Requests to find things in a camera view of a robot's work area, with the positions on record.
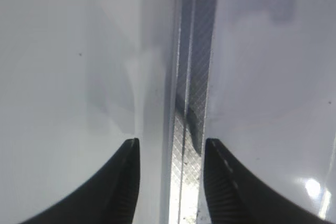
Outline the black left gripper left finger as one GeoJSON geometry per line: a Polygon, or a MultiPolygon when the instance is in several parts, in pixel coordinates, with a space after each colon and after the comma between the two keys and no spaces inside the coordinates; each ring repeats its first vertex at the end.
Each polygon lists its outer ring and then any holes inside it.
{"type": "Polygon", "coordinates": [[[140,142],[115,154],[70,195],[26,223],[132,223],[140,188],[140,142]]]}

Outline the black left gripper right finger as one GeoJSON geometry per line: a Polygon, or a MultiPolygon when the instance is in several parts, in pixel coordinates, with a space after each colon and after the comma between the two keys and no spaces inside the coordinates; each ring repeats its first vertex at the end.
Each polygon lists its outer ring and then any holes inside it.
{"type": "Polygon", "coordinates": [[[217,138],[205,143],[204,191],[212,223],[325,223],[250,172],[217,138]]]}

